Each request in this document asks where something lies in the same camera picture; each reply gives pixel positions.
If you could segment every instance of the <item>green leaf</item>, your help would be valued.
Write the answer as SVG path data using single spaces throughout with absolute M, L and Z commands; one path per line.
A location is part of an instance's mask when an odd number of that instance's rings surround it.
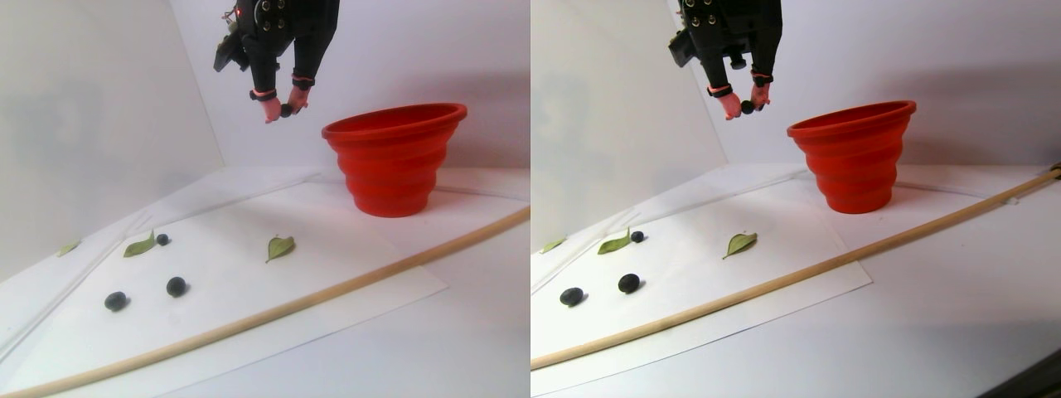
M 545 248 L 541 249 L 541 254 L 549 253 L 549 250 L 552 250 L 552 249 L 556 248 L 556 246 L 559 246 L 560 243 L 563 243 L 563 241 L 566 241 L 566 240 L 568 240 L 568 237 L 563 237 L 563 239 L 558 240 L 556 242 L 550 242 L 549 244 L 545 245 Z
M 150 250 L 152 247 L 155 247 L 155 230 L 154 229 L 151 230 L 151 238 L 147 238 L 146 240 L 142 240 L 140 242 L 133 243 L 133 244 L 128 245 L 128 247 L 125 247 L 125 257 L 133 257 L 133 256 L 137 256 L 137 255 L 142 255 L 142 254 L 146 253 L 147 250 Z
M 269 261 L 277 257 L 283 257 L 291 254 L 295 249 L 295 238 L 288 237 L 281 239 L 279 236 L 269 239 L 268 241 L 268 260 L 265 260 L 267 264 Z
M 628 244 L 630 244 L 630 227 L 626 227 L 625 237 L 619 239 L 612 239 L 610 241 L 602 243 L 601 248 L 597 249 L 597 254 L 603 255 L 606 253 L 612 253 L 620 248 L 626 247 L 626 245 Z
M 62 248 L 59 248 L 59 253 L 55 254 L 55 257 L 66 256 L 67 253 L 70 253 L 71 250 L 77 248 L 79 245 L 81 245 L 81 241 L 76 241 L 74 243 L 63 246 Z
M 726 257 L 730 257 L 737 253 L 751 248 L 751 246 L 755 245 L 756 240 L 759 240 L 759 233 L 752 233 L 752 235 L 737 233 L 736 236 L 730 239 L 730 247 L 729 250 L 726 253 Z

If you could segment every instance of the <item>white backdrop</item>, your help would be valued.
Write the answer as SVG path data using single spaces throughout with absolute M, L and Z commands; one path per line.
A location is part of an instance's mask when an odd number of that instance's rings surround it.
M 675 0 L 667 6 L 678 10 Z M 1061 2 L 783 1 L 784 31 L 763 113 L 711 119 L 731 162 L 803 162 L 785 133 L 817 115 L 914 100 L 903 163 L 1050 165 L 1061 158 Z M 729 71 L 742 99 L 749 67 Z M 695 70 L 698 88 L 707 86 Z
M 726 163 L 663 2 L 532 2 L 534 244 Z
M 221 19 L 234 1 L 170 0 L 227 166 L 334 166 L 330 122 L 386 107 L 459 102 L 468 118 L 447 167 L 529 167 L 528 5 L 525 0 L 343 1 L 338 29 L 296 117 L 264 124 L 247 98 L 250 70 L 213 70 Z M 294 48 L 278 59 L 281 102 Z
M 166 2 L 0 12 L 0 281 L 221 167 Z

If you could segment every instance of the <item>wooden dowel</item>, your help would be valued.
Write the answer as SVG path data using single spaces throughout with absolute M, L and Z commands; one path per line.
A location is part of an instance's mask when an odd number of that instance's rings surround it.
M 951 227 L 955 224 L 961 223 L 962 221 L 972 219 L 973 217 L 978 215 L 991 209 L 991 207 L 993 206 L 1005 203 L 1010 197 L 1017 196 L 1021 193 L 1028 191 L 1034 187 L 1038 187 L 1046 181 L 1058 178 L 1061 178 L 1061 163 L 1055 165 L 1049 173 L 1036 177 L 1008 191 L 988 197 L 972 206 L 966 207 L 961 210 L 955 211 L 953 213 L 939 218 L 935 221 L 914 227 L 899 235 L 885 238 L 877 242 L 833 257 L 829 260 L 819 262 L 803 270 L 794 272 L 792 274 L 779 277 L 773 280 L 769 280 L 761 284 L 756 284 L 754 287 L 730 294 L 728 296 L 708 301 L 706 304 L 693 307 L 691 309 L 684 310 L 674 315 L 669 315 L 662 319 L 654 321 L 641 325 L 639 327 L 636 327 L 633 329 L 628 329 L 609 336 L 597 339 L 582 345 L 578 345 L 561 351 L 532 359 L 530 369 L 532 370 L 540 369 L 545 366 L 555 365 L 560 362 L 570 361 L 578 357 L 587 356 L 596 351 L 618 346 L 620 344 L 631 342 L 633 340 L 638 340 L 646 335 L 673 328 L 675 326 L 711 314 L 713 312 L 717 312 L 723 309 L 738 305 L 741 302 L 762 296 L 778 289 L 788 287 L 797 282 L 810 279 L 812 277 L 824 274 L 829 271 L 838 269 L 853 261 L 857 261 L 859 259 L 875 254 L 887 252 L 894 247 L 901 246 L 903 244 L 935 233 L 944 228 Z
M 350 293 L 380 280 L 398 275 L 418 265 L 425 264 L 433 260 L 446 257 L 453 253 L 463 250 L 479 242 L 492 238 L 505 230 L 508 230 L 530 219 L 530 207 L 505 217 L 490 225 L 471 231 L 465 236 L 429 248 L 424 252 L 407 257 L 398 262 L 354 277 L 345 282 L 327 288 L 319 292 L 289 301 L 278 307 L 259 312 L 245 318 L 236 321 L 220 328 L 188 338 L 171 345 L 141 353 L 139 356 L 112 363 L 97 369 L 85 371 L 79 375 L 63 378 L 35 387 L 21 390 L 14 393 L 0 395 L 0 398 L 36 398 L 47 395 L 57 394 L 67 390 L 76 388 L 91 384 L 100 380 L 105 380 L 131 370 L 135 370 L 163 360 L 179 356 L 211 343 L 219 342 L 229 336 L 239 334 L 246 330 L 265 325 L 269 322 L 291 315 L 315 305 L 328 301 L 332 298 Z

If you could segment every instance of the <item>dark berry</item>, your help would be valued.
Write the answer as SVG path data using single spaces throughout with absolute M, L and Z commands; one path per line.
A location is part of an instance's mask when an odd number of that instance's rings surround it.
M 568 307 L 574 307 L 579 302 L 582 302 L 582 297 L 584 295 L 581 289 L 571 288 L 563 291 L 563 293 L 560 293 L 560 302 L 563 302 L 563 305 Z
M 637 275 L 626 274 L 622 278 L 619 278 L 619 290 L 621 292 L 630 294 L 638 290 L 638 288 L 641 288 L 641 278 Z
M 187 290 L 188 283 L 185 283 L 185 279 L 179 276 L 173 277 L 169 283 L 166 283 L 166 293 L 173 297 L 180 297 Z
M 125 297 L 125 293 L 114 292 L 107 296 L 107 299 L 103 300 L 103 306 L 107 307 L 110 311 L 119 311 L 125 308 L 125 304 L 128 302 L 128 297 Z

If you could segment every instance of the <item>red silicone bucket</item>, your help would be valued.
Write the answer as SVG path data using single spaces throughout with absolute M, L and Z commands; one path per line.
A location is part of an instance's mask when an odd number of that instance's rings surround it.
M 365 213 L 399 218 L 428 206 L 446 143 L 468 116 L 462 104 L 421 104 L 378 110 L 321 129 L 338 154 L 354 205 Z
M 788 136 L 806 155 L 806 166 L 830 208 L 858 214 L 891 201 L 903 133 L 916 110 L 914 101 L 884 102 L 788 127 Z

